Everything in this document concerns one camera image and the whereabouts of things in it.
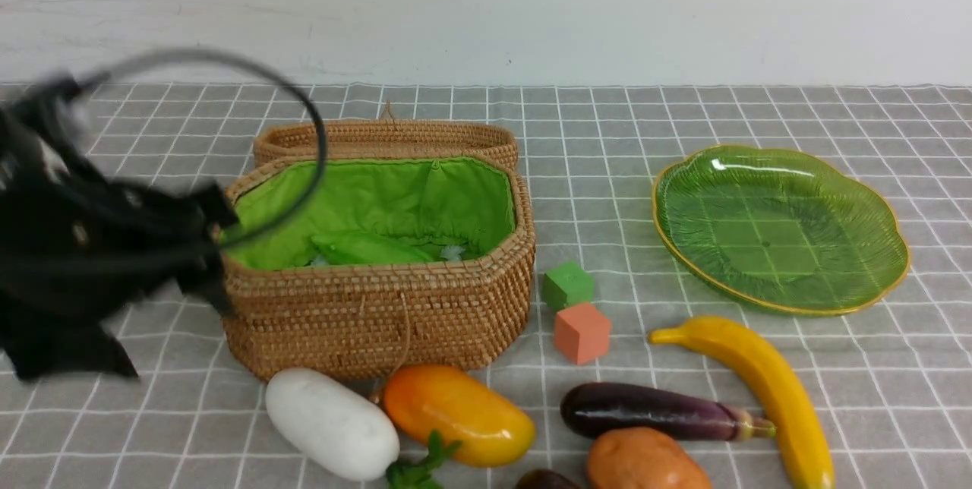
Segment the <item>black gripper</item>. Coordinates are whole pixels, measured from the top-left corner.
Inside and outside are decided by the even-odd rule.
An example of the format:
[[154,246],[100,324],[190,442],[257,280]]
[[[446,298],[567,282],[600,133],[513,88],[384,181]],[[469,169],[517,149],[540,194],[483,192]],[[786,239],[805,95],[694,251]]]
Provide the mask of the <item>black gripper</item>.
[[234,317],[214,229],[238,218],[218,182],[184,192],[109,178],[77,150],[73,102],[53,77],[2,104],[2,351],[22,382],[135,380],[104,324],[168,282]]

